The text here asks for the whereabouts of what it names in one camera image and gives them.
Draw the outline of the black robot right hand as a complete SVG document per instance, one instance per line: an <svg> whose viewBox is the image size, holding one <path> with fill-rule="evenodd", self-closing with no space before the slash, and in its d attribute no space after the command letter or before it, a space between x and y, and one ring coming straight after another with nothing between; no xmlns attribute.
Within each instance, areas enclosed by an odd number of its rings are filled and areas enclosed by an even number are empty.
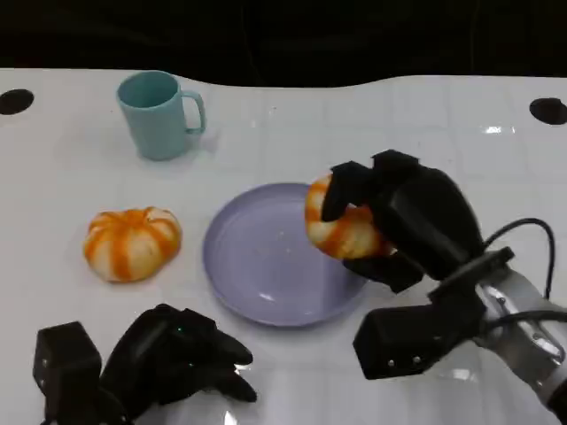
<svg viewBox="0 0 567 425"><path fill-rule="evenodd" d="M382 151L373 166L349 161L331 169L322 219L346 216L349 205L367 206L372 224L392 254L346 259L344 266L393 292L438 282L485 250L478 220L457 184L443 171L400 151Z"/></svg>

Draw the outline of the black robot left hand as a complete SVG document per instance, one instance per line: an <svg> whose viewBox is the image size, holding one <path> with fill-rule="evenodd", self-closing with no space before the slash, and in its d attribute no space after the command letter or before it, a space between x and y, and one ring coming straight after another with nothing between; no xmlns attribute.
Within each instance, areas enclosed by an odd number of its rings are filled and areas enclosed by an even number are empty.
<svg viewBox="0 0 567 425"><path fill-rule="evenodd" d="M245 403L256 390L238 372L252 352L191 309L159 304L142 313L114 347L101 375L101 390L131 424L152 406L215 390Z"/></svg>

